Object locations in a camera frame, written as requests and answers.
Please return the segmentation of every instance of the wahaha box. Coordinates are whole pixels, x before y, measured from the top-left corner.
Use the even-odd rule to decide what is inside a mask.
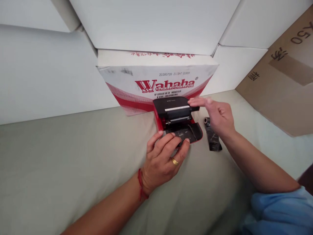
[[[98,70],[128,116],[153,111],[155,99],[199,96],[217,67],[209,55],[98,50]]]

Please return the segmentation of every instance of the wahaha logo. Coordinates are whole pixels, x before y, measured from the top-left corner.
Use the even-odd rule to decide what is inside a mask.
[[[142,93],[154,92],[154,87],[156,91],[164,91],[164,90],[172,90],[172,89],[182,89],[193,87],[195,81],[185,81],[184,79],[181,82],[169,83],[169,81],[165,81],[164,83],[157,83],[157,80],[145,80],[145,81],[135,81],[137,85],[142,90]]]

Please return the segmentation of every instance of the gold ring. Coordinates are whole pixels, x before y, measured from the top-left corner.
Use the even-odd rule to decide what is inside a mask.
[[[178,165],[178,161],[176,161],[174,158],[172,158],[172,162],[174,163],[174,165]]]

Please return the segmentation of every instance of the white cardboard box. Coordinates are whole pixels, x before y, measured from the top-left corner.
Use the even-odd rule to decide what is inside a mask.
[[[98,49],[211,55],[240,0],[71,0]]]
[[[241,0],[219,43],[267,49],[311,5],[312,0]]]
[[[0,24],[0,125],[118,106],[85,32]]]
[[[69,33],[80,23],[69,0],[0,1],[0,24]]]
[[[153,110],[154,99],[198,96],[218,64],[209,55],[98,50],[98,69],[127,115]]]
[[[201,95],[234,90],[267,49],[218,46],[213,59],[219,67]]]

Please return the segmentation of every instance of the hand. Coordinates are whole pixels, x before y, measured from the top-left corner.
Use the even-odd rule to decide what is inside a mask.
[[[175,165],[171,155],[181,139],[169,133],[158,140],[162,135],[163,131],[157,132],[147,143],[147,156],[142,168],[142,189],[147,195],[177,174],[189,150],[190,140],[187,138],[173,157],[179,163]]]
[[[210,116],[210,123],[213,130],[221,137],[226,138],[236,133],[234,117],[232,116],[231,106],[228,103],[217,102],[210,97],[191,98],[188,101],[191,107],[205,107]]]

